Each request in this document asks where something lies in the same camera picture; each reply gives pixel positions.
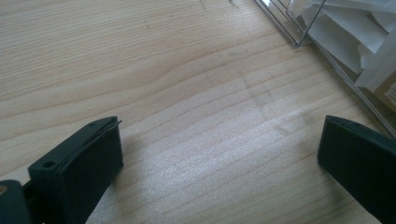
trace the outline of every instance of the black plastic object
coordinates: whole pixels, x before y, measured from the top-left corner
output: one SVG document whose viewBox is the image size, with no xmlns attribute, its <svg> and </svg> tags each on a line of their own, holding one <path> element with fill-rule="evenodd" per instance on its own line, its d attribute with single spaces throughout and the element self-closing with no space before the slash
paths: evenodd
<svg viewBox="0 0 396 224">
<path fill-rule="evenodd" d="M 92 122 L 34 162 L 23 188 L 0 182 L 0 223 L 85 223 L 122 165 L 117 117 Z"/>
<path fill-rule="evenodd" d="M 326 117 L 322 165 L 382 223 L 396 223 L 396 142 L 359 123 Z"/>
</svg>

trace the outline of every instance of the wood grain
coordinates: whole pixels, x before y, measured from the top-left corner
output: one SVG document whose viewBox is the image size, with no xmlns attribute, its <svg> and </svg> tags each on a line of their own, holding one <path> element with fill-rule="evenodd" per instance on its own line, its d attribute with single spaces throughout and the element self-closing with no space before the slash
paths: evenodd
<svg viewBox="0 0 396 224">
<path fill-rule="evenodd" d="M 0 2 L 0 177 L 117 115 L 89 223 L 377 223 L 317 164 L 326 115 L 375 128 L 254 1 Z"/>
</svg>

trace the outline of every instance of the white paper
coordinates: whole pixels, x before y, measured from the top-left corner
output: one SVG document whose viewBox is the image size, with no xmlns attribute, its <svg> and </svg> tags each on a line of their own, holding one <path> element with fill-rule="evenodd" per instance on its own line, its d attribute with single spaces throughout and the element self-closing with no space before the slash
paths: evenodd
<svg viewBox="0 0 396 224">
<path fill-rule="evenodd" d="M 367 11 L 329 6 L 324 6 L 322 11 L 355 36 L 372 53 L 378 51 L 388 35 L 367 17 L 370 14 Z"/>
<path fill-rule="evenodd" d="M 394 29 L 377 54 L 370 58 L 355 85 L 374 92 L 394 71 L 396 71 L 396 29 Z"/>
<path fill-rule="evenodd" d="M 310 0 L 319 5 L 323 0 Z M 327 0 L 326 6 L 349 7 L 366 11 L 396 12 L 396 1 L 394 0 Z"/>
<path fill-rule="evenodd" d="M 373 53 L 367 49 L 363 44 L 358 45 L 358 51 L 361 55 L 361 69 L 364 69 L 370 62 Z"/>
<path fill-rule="evenodd" d="M 318 15 L 308 33 L 353 72 L 361 72 L 361 56 L 358 51 L 360 42 L 329 17 Z"/>
<path fill-rule="evenodd" d="M 396 27 L 396 13 L 373 12 L 373 17 L 384 30 L 390 33 Z"/>
</svg>

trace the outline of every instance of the light wood surface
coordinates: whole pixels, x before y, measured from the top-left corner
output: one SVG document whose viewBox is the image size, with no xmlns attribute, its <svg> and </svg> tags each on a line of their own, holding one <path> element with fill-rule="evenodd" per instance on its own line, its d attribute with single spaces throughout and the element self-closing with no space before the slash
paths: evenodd
<svg viewBox="0 0 396 224">
<path fill-rule="evenodd" d="M 377 223 L 317 164 L 326 115 L 372 119 L 253 0 L 2 0 L 0 178 L 113 115 L 88 223 Z"/>
</svg>

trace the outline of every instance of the screw hole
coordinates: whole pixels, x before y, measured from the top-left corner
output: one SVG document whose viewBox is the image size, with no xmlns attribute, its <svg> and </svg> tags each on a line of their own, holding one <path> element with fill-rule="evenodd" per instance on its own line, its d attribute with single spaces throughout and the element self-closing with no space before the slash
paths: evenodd
<svg viewBox="0 0 396 224">
<path fill-rule="evenodd" d="M 55 161 L 46 161 L 43 163 L 43 167 L 45 168 L 50 168 L 53 165 L 55 165 Z"/>
<path fill-rule="evenodd" d="M 0 186 L 0 195 L 4 194 L 7 191 L 7 186 Z"/>
</svg>

